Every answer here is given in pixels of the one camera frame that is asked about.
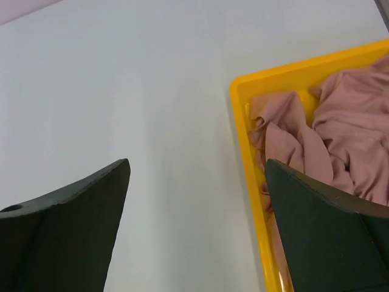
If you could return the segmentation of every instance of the pink cloth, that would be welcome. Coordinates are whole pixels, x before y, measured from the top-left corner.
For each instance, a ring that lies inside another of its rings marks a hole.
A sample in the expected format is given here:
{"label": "pink cloth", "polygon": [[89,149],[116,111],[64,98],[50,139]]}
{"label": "pink cloth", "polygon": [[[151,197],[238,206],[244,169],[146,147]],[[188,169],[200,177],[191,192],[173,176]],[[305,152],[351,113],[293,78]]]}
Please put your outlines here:
{"label": "pink cloth", "polygon": [[[312,128],[306,124],[296,92],[252,99],[256,128],[249,136],[258,149],[259,165],[278,159],[316,180],[387,206],[389,55],[369,67],[335,73],[310,92],[320,99]],[[276,224],[273,229],[276,243]],[[274,247],[280,272],[286,277],[282,246]]]}

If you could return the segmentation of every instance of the yellow tray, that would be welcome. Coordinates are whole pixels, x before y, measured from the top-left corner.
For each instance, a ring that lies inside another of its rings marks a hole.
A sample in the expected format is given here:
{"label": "yellow tray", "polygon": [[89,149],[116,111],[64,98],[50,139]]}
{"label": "yellow tray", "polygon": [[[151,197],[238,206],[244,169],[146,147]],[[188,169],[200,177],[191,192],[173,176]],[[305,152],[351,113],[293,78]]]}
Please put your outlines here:
{"label": "yellow tray", "polygon": [[266,226],[267,214],[264,213],[261,204],[260,185],[264,182],[264,174],[256,166],[255,149],[251,146],[247,135],[255,125],[250,120],[251,98],[267,92],[297,91],[304,104],[307,123],[310,125],[313,112],[318,106],[317,99],[308,93],[310,86],[319,84],[339,70],[367,66],[387,53],[389,53],[389,39],[240,76],[232,82],[231,103],[268,291],[278,292],[282,289],[272,253],[269,230]]}

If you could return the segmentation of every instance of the white surface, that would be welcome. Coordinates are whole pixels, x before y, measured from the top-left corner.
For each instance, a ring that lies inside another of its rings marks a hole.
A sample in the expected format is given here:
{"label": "white surface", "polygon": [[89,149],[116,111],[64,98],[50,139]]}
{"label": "white surface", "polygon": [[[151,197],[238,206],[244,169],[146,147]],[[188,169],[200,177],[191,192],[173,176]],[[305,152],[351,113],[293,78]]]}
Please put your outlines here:
{"label": "white surface", "polygon": [[127,157],[106,291],[264,291],[229,84],[386,37],[366,0],[65,0],[8,23],[0,204]]}

